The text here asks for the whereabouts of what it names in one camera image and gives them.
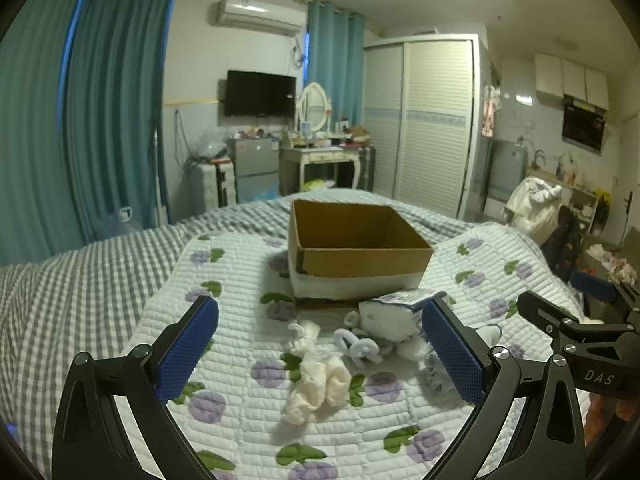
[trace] television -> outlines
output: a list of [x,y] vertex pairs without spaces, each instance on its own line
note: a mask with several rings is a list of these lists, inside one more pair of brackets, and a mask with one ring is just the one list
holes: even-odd
[[226,116],[293,118],[295,107],[295,77],[239,70],[226,74]]
[[602,116],[574,104],[567,104],[564,106],[562,140],[600,153],[602,152],[604,124]]

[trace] quilted pad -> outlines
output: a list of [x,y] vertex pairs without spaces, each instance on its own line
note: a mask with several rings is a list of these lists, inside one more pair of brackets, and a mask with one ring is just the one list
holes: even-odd
[[[537,252],[508,228],[477,226],[437,245],[422,287],[446,290],[468,326],[497,323],[500,344],[518,357],[546,360],[550,339],[520,316],[515,300],[530,289],[576,316],[567,288]],[[212,233],[189,242],[166,285],[147,303],[123,352],[151,343],[200,294],[218,298],[220,324],[182,395],[168,409],[203,462],[219,480],[421,479],[458,434],[472,406],[455,392],[437,394],[423,364],[389,356],[381,365],[354,368],[350,403],[324,407],[316,420],[295,427],[281,410],[300,378],[300,361],[286,353],[290,302],[286,240]],[[334,350],[332,334],[344,310],[303,311],[322,327],[320,348]],[[580,392],[583,413],[587,394]],[[161,476],[128,404],[118,408],[142,466]],[[495,468],[517,423],[517,400],[482,472]]]

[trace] wardrobe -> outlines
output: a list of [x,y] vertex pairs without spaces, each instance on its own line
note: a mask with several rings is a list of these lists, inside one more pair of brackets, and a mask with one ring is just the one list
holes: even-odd
[[481,134],[488,53],[476,34],[381,40],[365,49],[364,127],[373,191],[467,221],[481,219],[490,137]]

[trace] blue textured pad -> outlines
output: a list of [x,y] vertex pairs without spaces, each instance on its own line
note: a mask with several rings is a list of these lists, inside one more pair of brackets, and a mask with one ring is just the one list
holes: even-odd
[[603,303],[613,303],[616,300],[618,293],[613,285],[586,272],[576,270],[570,281],[574,288]]
[[208,298],[158,364],[156,397],[163,406],[180,397],[217,328],[218,304]]
[[422,330],[460,397],[466,402],[480,404],[484,400],[482,367],[434,301],[422,309]]

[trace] wardrobe door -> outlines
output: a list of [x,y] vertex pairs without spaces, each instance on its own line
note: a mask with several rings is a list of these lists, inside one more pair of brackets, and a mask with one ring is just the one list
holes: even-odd
[[451,218],[460,208],[473,89],[471,41],[407,43],[395,199]]
[[393,198],[402,101],[402,45],[365,54],[364,127],[376,149],[373,192]]

